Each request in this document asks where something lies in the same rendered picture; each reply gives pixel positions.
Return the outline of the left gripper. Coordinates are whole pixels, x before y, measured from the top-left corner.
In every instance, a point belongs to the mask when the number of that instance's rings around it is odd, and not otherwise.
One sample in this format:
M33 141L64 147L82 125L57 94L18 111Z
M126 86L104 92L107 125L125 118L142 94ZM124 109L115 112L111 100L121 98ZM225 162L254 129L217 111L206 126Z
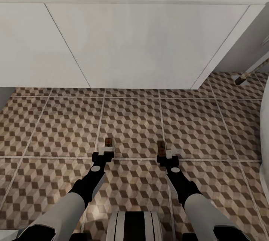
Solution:
M106 162L111 162L112 158L114 158L114 152L105 152L104 156L99 156L98 152L92 154L92 162L102 160L106 164Z

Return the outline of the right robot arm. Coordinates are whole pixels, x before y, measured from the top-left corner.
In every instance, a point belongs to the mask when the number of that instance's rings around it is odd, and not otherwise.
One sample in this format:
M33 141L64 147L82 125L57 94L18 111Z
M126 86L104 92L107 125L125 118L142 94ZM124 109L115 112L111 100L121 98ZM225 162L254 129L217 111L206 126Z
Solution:
M220 212L193 181L189 181L178 168L180 149L166 150L165 157L157 155L157 162L166 167L167 183L182 204L198 241L251 241L228 217Z

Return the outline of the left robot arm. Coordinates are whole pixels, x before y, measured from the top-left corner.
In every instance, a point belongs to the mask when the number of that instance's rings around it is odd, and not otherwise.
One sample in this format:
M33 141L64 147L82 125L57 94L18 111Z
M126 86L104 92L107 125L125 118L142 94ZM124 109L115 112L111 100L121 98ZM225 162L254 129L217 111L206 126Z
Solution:
M88 174L78 179L69 193L13 241L69 241L88 203L104 183L104 167L114 158L114 151L115 147L101 146L99 152L93 152L94 164Z

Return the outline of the mousetrap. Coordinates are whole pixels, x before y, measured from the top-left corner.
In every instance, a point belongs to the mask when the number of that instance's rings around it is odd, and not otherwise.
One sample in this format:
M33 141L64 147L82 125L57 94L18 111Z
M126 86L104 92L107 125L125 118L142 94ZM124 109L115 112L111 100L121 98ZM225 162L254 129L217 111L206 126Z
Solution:
M165 157L166 156L166 148L165 148L165 142L164 140L158 140L158 155L159 157Z
M105 139L105 147L112 147L112 137L107 137Z

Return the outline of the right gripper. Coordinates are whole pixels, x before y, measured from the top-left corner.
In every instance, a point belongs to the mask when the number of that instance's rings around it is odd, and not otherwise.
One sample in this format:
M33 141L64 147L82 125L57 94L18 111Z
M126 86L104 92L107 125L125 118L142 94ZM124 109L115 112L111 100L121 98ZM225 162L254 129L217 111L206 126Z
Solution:
M167 167L168 163L175 163L176 165L179 165L179 159L177 155L172 155L171 159L167 159L166 156L165 157L159 157L159 155L157 155L157 162L160 163L161 167Z

